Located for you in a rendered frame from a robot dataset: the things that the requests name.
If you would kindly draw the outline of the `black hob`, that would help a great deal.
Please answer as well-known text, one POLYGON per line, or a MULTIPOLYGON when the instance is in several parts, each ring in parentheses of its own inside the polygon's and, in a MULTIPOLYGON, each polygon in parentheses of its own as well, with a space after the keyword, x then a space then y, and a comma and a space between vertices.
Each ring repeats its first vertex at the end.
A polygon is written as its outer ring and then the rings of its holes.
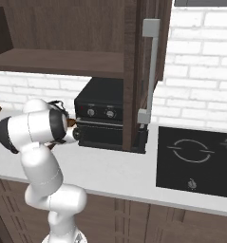
POLYGON ((156 186, 227 197, 227 133, 160 126, 156 186))

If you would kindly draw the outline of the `brown base cupboard run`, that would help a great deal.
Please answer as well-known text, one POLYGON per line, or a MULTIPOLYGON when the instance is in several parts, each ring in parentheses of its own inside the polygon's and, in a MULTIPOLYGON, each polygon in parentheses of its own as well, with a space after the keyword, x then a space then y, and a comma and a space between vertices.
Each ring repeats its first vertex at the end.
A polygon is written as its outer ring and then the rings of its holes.
MULTIPOLYGON (((25 203, 26 183, 0 179, 4 243, 42 243, 47 212, 25 203)), ((227 243, 227 216, 89 195, 76 224, 88 243, 227 243)))

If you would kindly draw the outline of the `black toaster oven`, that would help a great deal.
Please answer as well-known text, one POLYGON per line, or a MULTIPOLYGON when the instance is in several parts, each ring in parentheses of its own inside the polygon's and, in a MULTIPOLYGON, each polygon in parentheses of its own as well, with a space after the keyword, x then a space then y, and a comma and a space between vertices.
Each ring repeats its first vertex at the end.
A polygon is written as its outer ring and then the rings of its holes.
POLYGON ((123 150, 123 79, 93 77, 74 100, 79 145, 123 150), (87 110, 95 115, 88 116, 87 110), (114 112, 113 118, 106 111, 114 112))

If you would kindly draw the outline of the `dark wood cabinet door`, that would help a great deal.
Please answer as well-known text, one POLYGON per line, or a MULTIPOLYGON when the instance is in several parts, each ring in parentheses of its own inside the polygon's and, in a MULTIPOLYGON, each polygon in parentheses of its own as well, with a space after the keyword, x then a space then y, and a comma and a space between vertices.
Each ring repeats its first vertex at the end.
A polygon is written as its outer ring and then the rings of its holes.
POLYGON ((160 19, 154 88, 163 78, 173 0, 124 0, 123 150, 130 151, 138 134, 138 111, 147 107, 152 38, 142 36, 144 19, 160 19))

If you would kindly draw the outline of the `grey range hood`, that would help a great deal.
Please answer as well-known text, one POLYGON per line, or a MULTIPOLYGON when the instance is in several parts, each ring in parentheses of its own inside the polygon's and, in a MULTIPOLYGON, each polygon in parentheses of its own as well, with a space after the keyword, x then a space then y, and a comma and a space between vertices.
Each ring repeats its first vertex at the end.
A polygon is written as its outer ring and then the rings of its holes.
POLYGON ((227 7, 227 0, 175 0, 175 7, 227 7))

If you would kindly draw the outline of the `dark wood wall cabinet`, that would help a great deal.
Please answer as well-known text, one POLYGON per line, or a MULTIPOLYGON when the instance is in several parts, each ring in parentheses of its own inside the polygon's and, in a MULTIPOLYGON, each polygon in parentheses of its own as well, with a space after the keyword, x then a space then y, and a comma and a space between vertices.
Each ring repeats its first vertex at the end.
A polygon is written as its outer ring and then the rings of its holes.
POLYGON ((121 78, 123 0, 0 0, 0 71, 121 78))

